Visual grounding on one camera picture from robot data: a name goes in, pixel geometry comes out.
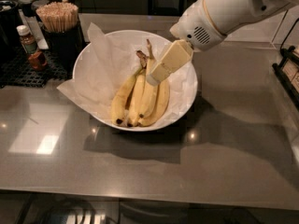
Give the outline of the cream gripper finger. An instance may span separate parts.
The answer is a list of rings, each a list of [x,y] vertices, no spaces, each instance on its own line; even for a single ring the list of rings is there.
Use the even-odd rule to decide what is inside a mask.
[[[179,68],[187,64],[193,55],[192,45],[183,39],[169,44],[162,52],[158,61],[147,74],[147,81],[152,86],[157,86]]]

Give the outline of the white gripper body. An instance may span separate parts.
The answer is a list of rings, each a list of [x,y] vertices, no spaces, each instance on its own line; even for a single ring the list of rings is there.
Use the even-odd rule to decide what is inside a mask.
[[[227,5],[228,0],[197,0],[170,28],[170,33],[189,42],[194,50],[211,49],[227,37],[223,28]]]

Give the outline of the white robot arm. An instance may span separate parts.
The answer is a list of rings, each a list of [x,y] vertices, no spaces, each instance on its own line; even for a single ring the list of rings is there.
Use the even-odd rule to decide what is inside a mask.
[[[196,51],[211,49],[237,29],[298,4],[299,0],[197,0],[171,27],[176,40],[149,70],[148,83],[160,84],[188,63]]]

